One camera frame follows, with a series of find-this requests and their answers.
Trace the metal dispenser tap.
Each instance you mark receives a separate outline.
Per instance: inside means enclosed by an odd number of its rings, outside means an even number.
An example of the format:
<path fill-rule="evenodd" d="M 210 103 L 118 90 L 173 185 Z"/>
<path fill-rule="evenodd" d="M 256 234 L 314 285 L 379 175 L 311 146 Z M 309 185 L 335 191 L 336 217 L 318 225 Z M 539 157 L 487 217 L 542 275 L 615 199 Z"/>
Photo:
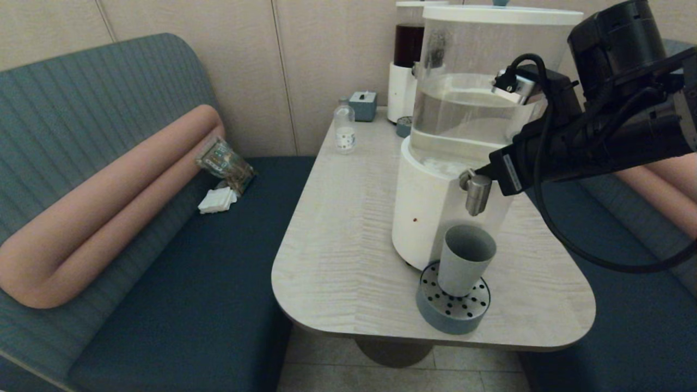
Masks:
<path fill-rule="evenodd" d="M 472 169 L 460 175 L 460 188 L 466 193 L 466 210 L 470 216 L 483 213 L 490 198 L 493 181 L 486 175 L 476 174 Z"/>

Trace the grey-blue plastic cup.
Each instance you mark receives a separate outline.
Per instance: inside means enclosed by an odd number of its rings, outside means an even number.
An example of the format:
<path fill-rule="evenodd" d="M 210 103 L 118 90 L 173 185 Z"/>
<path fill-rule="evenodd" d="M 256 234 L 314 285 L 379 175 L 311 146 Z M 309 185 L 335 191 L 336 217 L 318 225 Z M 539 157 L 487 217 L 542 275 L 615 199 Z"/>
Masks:
<path fill-rule="evenodd" d="M 450 296 L 468 295 L 496 253 L 496 242 L 484 229 L 451 226 L 445 233 L 439 261 L 439 287 Z"/>

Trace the large clear water dispenser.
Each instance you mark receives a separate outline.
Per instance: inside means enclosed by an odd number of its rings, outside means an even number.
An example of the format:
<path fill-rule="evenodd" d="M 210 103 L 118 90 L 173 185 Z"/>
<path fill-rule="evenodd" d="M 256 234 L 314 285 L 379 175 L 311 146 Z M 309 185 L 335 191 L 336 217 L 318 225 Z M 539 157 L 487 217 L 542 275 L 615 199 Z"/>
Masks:
<path fill-rule="evenodd" d="M 516 57 L 533 53 L 558 70 L 567 37 L 583 13 L 501 5 L 429 5 L 416 64 L 411 134 L 401 145 L 392 241 L 423 270 L 438 260 L 445 232 L 475 225 L 496 236 L 513 201 L 493 182 L 485 211 L 466 210 L 460 175 L 540 118 L 546 100 L 516 105 L 491 92 L 491 81 Z"/>

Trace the short pink bolster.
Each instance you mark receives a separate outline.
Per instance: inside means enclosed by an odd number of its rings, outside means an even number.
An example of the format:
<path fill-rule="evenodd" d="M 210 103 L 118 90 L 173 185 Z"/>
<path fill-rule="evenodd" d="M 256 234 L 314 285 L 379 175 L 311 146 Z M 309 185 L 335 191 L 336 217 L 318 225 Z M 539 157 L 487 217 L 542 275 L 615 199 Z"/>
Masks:
<path fill-rule="evenodd" d="M 615 176 L 689 238 L 697 239 L 697 153 L 632 167 Z"/>

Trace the small blue box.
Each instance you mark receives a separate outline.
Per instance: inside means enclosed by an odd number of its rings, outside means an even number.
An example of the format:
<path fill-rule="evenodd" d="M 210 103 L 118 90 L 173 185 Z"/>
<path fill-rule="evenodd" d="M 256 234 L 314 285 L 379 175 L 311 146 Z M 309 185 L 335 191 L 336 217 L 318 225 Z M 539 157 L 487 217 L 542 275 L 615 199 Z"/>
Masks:
<path fill-rule="evenodd" d="M 351 95 L 349 105 L 355 113 L 356 122 L 373 122 L 377 112 L 377 96 L 376 91 L 355 91 Z"/>

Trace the dark drink dispenser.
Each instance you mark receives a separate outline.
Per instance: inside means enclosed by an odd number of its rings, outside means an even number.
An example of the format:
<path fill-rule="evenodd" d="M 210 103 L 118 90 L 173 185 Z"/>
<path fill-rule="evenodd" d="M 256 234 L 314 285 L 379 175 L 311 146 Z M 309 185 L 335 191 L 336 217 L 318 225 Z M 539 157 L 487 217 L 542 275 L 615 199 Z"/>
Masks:
<path fill-rule="evenodd" d="M 415 66 L 420 61 L 425 32 L 423 10 L 429 2 L 413 0 L 396 2 L 395 5 L 398 22 L 394 29 L 387 107 L 388 120 L 394 124 L 401 118 L 413 116 L 417 89 Z"/>

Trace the blue perforated drip tray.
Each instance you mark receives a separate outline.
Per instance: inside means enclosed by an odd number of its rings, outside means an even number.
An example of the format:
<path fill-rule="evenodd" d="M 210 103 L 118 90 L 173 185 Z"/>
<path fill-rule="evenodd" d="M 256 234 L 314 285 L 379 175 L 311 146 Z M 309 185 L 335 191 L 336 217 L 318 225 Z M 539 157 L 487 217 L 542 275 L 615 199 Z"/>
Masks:
<path fill-rule="evenodd" d="M 465 335 L 478 328 L 490 309 L 491 290 L 479 278 L 465 296 L 453 296 L 438 283 L 440 261 L 432 261 L 422 271 L 415 293 L 421 317 L 439 332 Z"/>

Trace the small clear bottle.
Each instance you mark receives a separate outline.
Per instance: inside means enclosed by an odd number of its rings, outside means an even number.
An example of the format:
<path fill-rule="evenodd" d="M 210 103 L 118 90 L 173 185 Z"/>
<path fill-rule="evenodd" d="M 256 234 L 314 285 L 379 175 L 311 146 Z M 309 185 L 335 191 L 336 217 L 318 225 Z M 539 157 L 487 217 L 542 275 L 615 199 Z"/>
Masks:
<path fill-rule="evenodd" d="M 355 110 L 348 97 L 341 97 L 333 112 L 334 145 L 339 153 L 348 155 L 356 148 Z"/>

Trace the teal bench without items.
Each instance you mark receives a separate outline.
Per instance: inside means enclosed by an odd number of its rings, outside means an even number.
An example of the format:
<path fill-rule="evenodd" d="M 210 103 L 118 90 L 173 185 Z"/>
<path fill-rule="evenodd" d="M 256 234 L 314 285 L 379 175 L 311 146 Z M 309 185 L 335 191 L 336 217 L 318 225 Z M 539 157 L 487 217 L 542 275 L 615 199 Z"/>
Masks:
<path fill-rule="evenodd" d="M 614 174 L 542 186 L 572 243 L 623 265 L 653 265 L 689 238 Z M 590 331 L 555 352 L 520 352 L 533 392 L 697 392 L 697 256 L 626 274 L 572 255 L 595 296 Z"/>

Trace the white napkin stack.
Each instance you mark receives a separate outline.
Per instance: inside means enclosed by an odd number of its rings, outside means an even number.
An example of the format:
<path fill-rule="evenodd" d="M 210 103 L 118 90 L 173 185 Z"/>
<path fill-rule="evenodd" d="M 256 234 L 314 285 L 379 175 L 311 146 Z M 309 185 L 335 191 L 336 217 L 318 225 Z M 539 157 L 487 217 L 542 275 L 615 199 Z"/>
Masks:
<path fill-rule="evenodd" d="M 233 203 L 237 202 L 237 193 L 233 189 L 219 188 L 210 189 L 204 199 L 199 203 L 199 213 L 217 213 L 228 211 Z"/>

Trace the teal bench with snack packet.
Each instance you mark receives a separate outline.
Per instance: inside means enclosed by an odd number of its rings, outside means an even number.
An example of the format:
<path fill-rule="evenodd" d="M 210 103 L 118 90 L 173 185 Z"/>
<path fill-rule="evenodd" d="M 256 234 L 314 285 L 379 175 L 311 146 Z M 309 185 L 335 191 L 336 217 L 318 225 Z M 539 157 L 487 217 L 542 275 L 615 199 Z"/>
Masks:
<path fill-rule="evenodd" d="M 160 33 L 0 71 L 0 246 L 91 176 L 199 105 L 201 60 Z M 228 211 L 198 205 L 200 168 L 70 302 L 0 290 L 0 392 L 276 392 L 291 323 L 271 273 L 315 159 L 252 158 Z"/>

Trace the long folded pink bolster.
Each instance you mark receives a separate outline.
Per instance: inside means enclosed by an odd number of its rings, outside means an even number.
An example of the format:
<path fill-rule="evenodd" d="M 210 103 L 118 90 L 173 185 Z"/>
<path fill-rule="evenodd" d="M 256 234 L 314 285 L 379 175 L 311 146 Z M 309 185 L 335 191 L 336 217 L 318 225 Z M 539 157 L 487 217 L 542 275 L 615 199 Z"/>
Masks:
<path fill-rule="evenodd" d="M 195 157 L 224 137 L 199 105 L 72 189 L 0 246 L 0 290 L 34 309 L 84 292 L 199 174 Z"/>

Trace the ribbed table pedestal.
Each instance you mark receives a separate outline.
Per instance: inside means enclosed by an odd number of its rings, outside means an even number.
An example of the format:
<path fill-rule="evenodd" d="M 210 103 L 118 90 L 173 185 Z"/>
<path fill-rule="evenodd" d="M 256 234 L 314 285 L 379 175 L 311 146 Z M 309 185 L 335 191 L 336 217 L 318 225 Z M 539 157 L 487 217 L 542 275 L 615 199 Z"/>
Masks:
<path fill-rule="evenodd" d="M 433 350 L 433 345 L 408 344 L 381 340 L 355 340 L 368 359 L 389 368 L 406 368 L 420 363 Z"/>

